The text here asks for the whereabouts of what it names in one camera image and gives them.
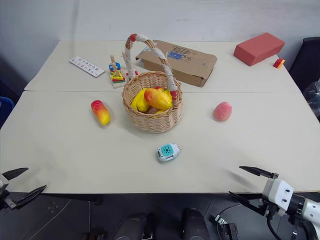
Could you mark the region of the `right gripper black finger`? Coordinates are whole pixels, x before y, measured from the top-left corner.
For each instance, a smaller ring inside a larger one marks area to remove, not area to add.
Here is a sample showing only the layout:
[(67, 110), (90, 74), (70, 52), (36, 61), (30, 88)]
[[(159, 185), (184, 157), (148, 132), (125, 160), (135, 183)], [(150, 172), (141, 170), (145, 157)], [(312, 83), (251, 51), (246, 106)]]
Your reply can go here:
[(266, 214), (266, 203), (261, 193), (237, 194), (231, 191), (229, 191), (228, 193), (235, 201), (239, 202), (240, 204), (254, 211), (255, 213), (261, 216), (264, 216)]
[(263, 169), (260, 169), (258, 167), (252, 167), (252, 166), (239, 166), (240, 169), (242, 170), (245, 170), (253, 175), (256, 175), (256, 176), (264, 176), (266, 178), (273, 178), (273, 173), (269, 172), (269, 171), (266, 171), (266, 170), (263, 170)]

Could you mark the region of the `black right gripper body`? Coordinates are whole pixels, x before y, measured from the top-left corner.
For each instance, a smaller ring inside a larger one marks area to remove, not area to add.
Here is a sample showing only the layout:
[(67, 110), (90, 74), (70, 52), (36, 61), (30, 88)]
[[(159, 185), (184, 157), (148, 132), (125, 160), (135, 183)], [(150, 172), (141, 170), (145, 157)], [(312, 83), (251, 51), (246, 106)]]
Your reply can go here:
[(278, 190), (278, 173), (261, 172), (260, 176), (266, 177), (267, 182), (262, 191), (262, 201), (267, 204), (265, 216), (270, 213), (270, 207), (275, 203)]

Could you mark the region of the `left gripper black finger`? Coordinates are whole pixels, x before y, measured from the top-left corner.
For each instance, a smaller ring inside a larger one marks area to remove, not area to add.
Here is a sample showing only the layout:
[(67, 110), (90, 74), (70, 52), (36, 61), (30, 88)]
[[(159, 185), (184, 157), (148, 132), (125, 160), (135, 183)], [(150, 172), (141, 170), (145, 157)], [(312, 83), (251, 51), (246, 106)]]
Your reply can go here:
[(15, 209), (19, 210), (34, 201), (46, 189), (46, 187), (47, 185), (43, 185), (29, 192), (15, 204)]
[(21, 168), (6, 171), (2, 175), (4, 176), (4, 178), (6, 180), (10, 181), (10, 180), (18, 177), (19, 175), (21, 175), (22, 173), (24, 173), (28, 169), (29, 169), (28, 167), (21, 167)]

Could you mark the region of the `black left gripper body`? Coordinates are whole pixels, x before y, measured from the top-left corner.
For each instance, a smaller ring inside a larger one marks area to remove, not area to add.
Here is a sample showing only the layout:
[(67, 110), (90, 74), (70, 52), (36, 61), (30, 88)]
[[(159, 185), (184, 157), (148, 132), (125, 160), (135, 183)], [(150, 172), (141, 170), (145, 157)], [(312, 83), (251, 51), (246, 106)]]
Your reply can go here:
[(0, 210), (10, 208), (11, 210), (16, 208), (16, 203), (9, 197), (10, 192), (4, 190), (0, 194)]

